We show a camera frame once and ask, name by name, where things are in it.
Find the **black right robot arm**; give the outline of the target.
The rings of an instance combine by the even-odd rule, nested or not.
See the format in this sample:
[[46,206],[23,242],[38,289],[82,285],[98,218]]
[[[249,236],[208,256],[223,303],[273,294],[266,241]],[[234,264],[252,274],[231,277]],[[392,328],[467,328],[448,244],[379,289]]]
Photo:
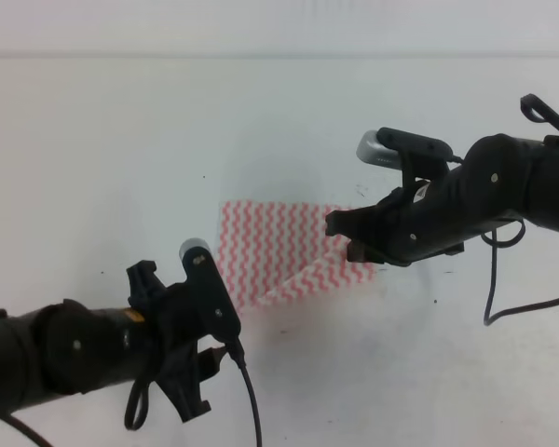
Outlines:
[[349,240],[351,262],[408,266],[455,255],[465,241],[526,220],[559,233],[559,140],[498,134],[476,142],[456,168],[443,142],[392,131],[402,186],[377,204],[336,210],[329,237]]

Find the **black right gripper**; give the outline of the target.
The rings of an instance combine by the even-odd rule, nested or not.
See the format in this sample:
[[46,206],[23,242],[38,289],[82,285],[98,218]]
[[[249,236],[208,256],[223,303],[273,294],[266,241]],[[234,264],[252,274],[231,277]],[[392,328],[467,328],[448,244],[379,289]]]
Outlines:
[[435,256],[457,255],[465,250],[465,193],[460,176],[418,180],[386,214],[378,204],[331,211],[325,216],[325,235],[375,237],[378,231],[379,245],[349,241],[351,263],[408,266]]

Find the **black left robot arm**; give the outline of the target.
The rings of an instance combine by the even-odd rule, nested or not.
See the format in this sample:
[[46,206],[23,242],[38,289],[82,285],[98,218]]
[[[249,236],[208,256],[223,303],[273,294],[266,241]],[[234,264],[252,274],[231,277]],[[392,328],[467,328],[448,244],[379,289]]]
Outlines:
[[141,428],[157,384],[182,421],[207,413],[200,385],[220,371],[223,347],[206,334],[186,283],[169,287],[152,261],[127,271],[129,304],[89,309],[65,299],[22,316],[0,309],[0,413],[130,382],[124,426]]

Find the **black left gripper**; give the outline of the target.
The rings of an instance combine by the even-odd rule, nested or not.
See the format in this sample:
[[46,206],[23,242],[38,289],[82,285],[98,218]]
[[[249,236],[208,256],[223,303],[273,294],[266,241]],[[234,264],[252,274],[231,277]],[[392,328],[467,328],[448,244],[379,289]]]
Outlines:
[[150,385],[157,384],[186,423],[211,410],[200,385],[220,371],[228,344],[206,333],[187,282],[166,286],[156,271],[155,261],[140,261],[126,270],[128,303],[144,316],[155,338],[148,366],[131,394],[146,396]]

